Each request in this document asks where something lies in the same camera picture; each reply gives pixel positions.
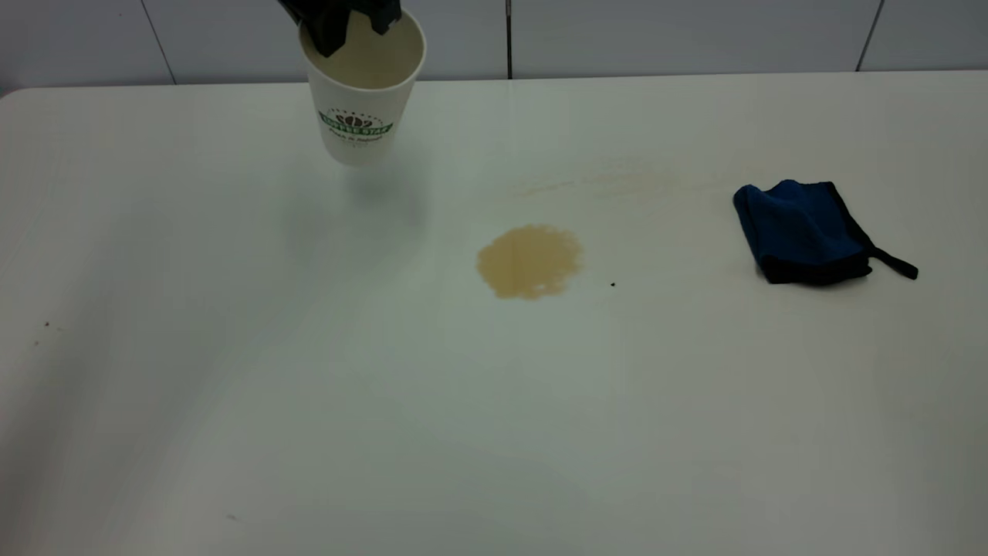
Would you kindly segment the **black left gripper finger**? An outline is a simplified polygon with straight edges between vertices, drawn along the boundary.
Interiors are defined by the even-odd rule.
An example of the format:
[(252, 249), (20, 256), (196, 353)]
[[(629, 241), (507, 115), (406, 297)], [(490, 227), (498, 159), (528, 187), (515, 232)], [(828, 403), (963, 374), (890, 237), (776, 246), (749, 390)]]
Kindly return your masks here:
[(388, 33), (392, 25), (399, 22), (402, 9), (398, 0), (368, 1), (368, 18), (371, 28), (380, 36)]
[(286, 14), (308, 32), (314, 49), (321, 56), (332, 56), (347, 39), (350, 1), (279, 1)]

